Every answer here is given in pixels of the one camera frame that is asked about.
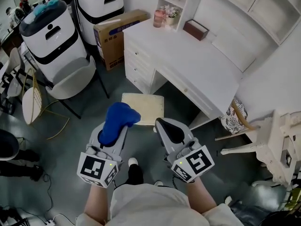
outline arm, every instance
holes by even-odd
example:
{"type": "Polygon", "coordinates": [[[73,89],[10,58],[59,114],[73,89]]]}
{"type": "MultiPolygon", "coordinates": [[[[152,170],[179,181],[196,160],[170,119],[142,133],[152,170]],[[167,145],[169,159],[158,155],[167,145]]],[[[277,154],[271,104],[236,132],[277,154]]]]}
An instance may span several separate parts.
{"type": "Polygon", "coordinates": [[[91,186],[84,213],[100,224],[106,224],[108,219],[108,197],[106,188],[91,186]]]}
{"type": "Polygon", "coordinates": [[[214,199],[199,177],[195,179],[194,183],[187,184],[187,196],[190,207],[200,214],[216,207],[214,199]]]}

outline black trousers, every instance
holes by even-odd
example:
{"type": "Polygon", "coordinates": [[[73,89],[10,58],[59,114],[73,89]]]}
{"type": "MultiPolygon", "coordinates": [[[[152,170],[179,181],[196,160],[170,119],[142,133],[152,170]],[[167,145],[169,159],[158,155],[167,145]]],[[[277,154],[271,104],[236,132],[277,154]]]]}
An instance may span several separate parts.
{"type": "Polygon", "coordinates": [[[128,180],[124,184],[139,185],[143,184],[143,172],[141,168],[133,164],[128,170],[128,180]]]}
{"type": "MultiPolygon", "coordinates": [[[[28,151],[20,150],[18,155],[13,160],[29,160],[30,154],[28,151]]],[[[19,166],[7,161],[0,161],[0,176],[5,177],[30,177],[32,176],[32,168],[19,166]]]]}

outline cardboard box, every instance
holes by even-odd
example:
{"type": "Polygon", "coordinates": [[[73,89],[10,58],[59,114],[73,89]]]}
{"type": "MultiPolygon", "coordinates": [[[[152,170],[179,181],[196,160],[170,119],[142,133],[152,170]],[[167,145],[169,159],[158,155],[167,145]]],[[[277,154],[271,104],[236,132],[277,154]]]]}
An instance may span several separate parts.
{"type": "Polygon", "coordinates": [[[120,19],[118,22],[94,25],[94,35],[100,57],[107,70],[111,70],[124,62],[124,41],[122,30],[138,24],[147,19],[147,14],[142,10],[133,10],[107,21],[120,19]]]}

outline white sleeve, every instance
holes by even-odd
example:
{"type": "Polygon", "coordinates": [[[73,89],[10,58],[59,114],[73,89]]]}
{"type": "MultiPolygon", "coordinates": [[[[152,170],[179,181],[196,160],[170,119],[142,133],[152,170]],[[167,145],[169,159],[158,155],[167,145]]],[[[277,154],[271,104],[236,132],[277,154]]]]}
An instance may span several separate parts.
{"type": "Polygon", "coordinates": [[[87,214],[82,213],[77,218],[76,226],[103,226],[103,225],[98,223],[94,219],[90,218],[87,214]]]}
{"type": "Polygon", "coordinates": [[[244,226],[224,203],[202,214],[211,226],[244,226]]]}

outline black stripe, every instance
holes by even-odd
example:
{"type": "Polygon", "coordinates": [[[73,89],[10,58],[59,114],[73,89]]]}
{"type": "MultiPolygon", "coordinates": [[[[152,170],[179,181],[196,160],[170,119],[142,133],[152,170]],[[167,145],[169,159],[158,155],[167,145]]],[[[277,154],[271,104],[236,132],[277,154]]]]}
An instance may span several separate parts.
{"type": "Polygon", "coordinates": [[[107,15],[104,15],[102,17],[92,17],[90,16],[88,13],[86,13],[81,6],[79,5],[79,1],[76,0],[77,3],[77,7],[79,8],[80,12],[82,13],[82,15],[85,17],[86,20],[88,20],[90,23],[92,24],[99,24],[107,19],[110,19],[112,17],[118,16],[120,14],[124,13],[124,7],[122,7],[121,9],[116,10],[115,12],[109,13],[107,15]]]}
{"type": "Polygon", "coordinates": [[[31,50],[29,48],[28,48],[28,50],[37,62],[39,62],[42,65],[47,65],[47,64],[51,63],[52,61],[54,61],[57,57],[59,57],[69,47],[71,47],[72,44],[74,44],[76,42],[78,37],[79,37],[79,33],[75,29],[74,34],[69,39],[67,39],[63,44],[61,44],[59,47],[57,47],[50,54],[48,54],[47,56],[45,56],[43,58],[37,57],[34,53],[31,52],[31,50]]]}

